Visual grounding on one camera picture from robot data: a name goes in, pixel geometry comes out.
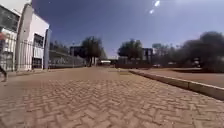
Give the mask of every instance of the concrete curb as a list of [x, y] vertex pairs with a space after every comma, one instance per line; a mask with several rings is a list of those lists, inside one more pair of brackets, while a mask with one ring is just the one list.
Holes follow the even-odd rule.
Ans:
[[194, 81], [182, 80], [155, 74], [148, 74], [139, 71], [129, 70], [129, 72], [140, 75], [149, 79], [157, 80], [166, 84], [174, 85], [183, 89], [198, 92], [218, 100], [224, 101], [224, 88], [216, 87], [213, 85], [202, 84]]

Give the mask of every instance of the blue sky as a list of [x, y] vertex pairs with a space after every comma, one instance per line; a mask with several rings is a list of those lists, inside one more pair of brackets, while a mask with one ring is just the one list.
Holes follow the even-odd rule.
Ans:
[[224, 32], [223, 5], [224, 0], [33, 0], [53, 40], [71, 45], [97, 36], [110, 58], [130, 39], [143, 47], [179, 45], [205, 31]]

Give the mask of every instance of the distant building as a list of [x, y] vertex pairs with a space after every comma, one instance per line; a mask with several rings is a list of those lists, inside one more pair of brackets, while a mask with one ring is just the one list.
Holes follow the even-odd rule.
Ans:
[[1, 64], [6, 70], [44, 68], [44, 60], [47, 61], [44, 54], [49, 47], [50, 25], [35, 13], [31, 3], [32, 0], [0, 3], [0, 27], [7, 37], [7, 60], [1, 60]]
[[151, 48], [143, 48], [142, 49], [142, 60], [151, 62], [152, 60], [152, 55], [153, 55], [153, 50]]

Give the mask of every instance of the wall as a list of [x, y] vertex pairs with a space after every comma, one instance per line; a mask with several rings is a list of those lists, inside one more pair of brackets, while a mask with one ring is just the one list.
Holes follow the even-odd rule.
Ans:
[[2, 33], [6, 36], [6, 38], [3, 53], [1, 56], [1, 66], [7, 71], [12, 71], [15, 69], [15, 66], [13, 64], [15, 60], [17, 33], [9, 31], [7, 29], [3, 29]]
[[18, 14], [22, 14], [24, 5], [26, 3], [31, 3], [32, 0], [0, 0], [0, 4], [10, 11]]
[[[33, 13], [27, 41], [31, 43], [32, 46], [34, 46], [34, 34], [36, 33], [44, 37], [44, 43], [45, 43], [45, 36], [46, 36], [47, 29], [49, 29], [49, 24], [46, 21], [44, 21], [42, 18], [40, 18], [37, 14]], [[32, 57], [35, 57], [35, 58], [42, 59], [42, 64], [43, 64], [44, 46], [45, 46], [44, 43], [43, 43], [43, 47], [35, 46], [32, 50], [28, 50], [29, 54], [32, 55], [32, 56], [29, 56], [28, 63], [32, 63]]]

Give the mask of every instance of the tree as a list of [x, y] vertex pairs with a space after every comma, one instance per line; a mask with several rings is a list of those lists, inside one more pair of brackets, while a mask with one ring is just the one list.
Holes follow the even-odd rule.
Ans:
[[83, 40], [80, 48], [80, 56], [86, 58], [87, 62], [89, 63], [89, 66], [92, 66], [92, 59], [95, 57], [100, 57], [101, 53], [101, 39], [91, 36]]
[[154, 63], [167, 66], [169, 62], [176, 62], [177, 49], [173, 46], [164, 45], [161, 43], [155, 43], [152, 45], [155, 50], [153, 56]]
[[224, 36], [218, 32], [206, 32], [197, 40], [188, 40], [179, 49], [180, 63], [197, 60], [203, 70], [224, 71]]
[[132, 58], [142, 58], [142, 44], [140, 40], [130, 40], [124, 42], [118, 49], [119, 56], [125, 56], [129, 60]]

